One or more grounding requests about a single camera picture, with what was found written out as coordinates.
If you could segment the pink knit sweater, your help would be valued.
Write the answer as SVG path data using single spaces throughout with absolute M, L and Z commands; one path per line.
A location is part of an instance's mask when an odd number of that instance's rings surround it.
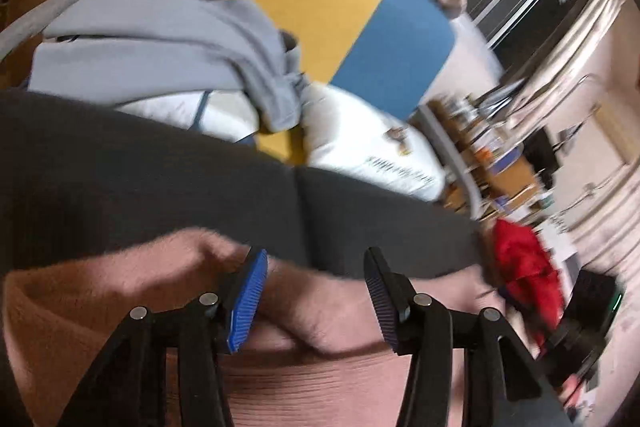
M 4 341 L 32 422 L 53 426 L 116 325 L 216 288 L 247 249 L 186 229 L 100 257 L 13 271 Z M 268 262 L 246 343 L 220 367 L 239 426 L 391 426 L 409 362 L 384 343 L 365 283 Z

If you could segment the red knit sweater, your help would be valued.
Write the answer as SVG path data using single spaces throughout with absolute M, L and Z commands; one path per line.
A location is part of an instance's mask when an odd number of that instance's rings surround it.
M 543 348 L 565 308 L 559 272 L 531 228 L 498 219 L 492 240 L 499 293 L 522 314 L 529 334 Z

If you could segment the wooden desk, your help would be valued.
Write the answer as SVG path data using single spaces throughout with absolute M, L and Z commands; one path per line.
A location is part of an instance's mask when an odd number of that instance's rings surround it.
M 431 109 L 462 159 L 463 171 L 480 192 L 480 219 L 533 217 L 541 185 L 521 145 L 508 145 L 502 124 L 480 113 L 469 98 L 433 98 Z

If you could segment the black monitor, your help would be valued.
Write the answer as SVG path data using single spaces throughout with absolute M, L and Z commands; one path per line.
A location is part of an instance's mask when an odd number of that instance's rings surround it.
M 554 187 L 555 173 L 561 168 L 546 127 L 537 129 L 523 142 L 523 154 L 546 190 Z

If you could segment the white printed pillow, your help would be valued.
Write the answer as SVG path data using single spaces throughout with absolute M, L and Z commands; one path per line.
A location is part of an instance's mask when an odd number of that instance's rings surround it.
M 119 110 L 230 142 L 258 130 L 256 109 L 238 91 L 172 94 Z M 445 190 L 444 167 L 418 130 L 340 88 L 314 82 L 303 90 L 302 129 L 311 167 L 425 202 L 435 202 Z

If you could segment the black bed cover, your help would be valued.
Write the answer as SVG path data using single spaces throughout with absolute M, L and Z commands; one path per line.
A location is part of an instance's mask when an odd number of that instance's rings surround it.
M 483 260 L 478 225 L 428 202 L 113 109 L 2 93 L 3 269 L 119 251 L 185 228 L 341 277 L 360 277 L 369 247 L 424 279 Z

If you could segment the light blue garment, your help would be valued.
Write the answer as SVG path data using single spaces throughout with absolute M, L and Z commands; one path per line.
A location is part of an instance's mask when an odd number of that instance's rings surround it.
M 241 92 L 271 133 L 302 116 L 298 41 L 254 0 L 48 0 L 2 30 L 1 54 L 35 35 L 35 92 L 110 107 Z

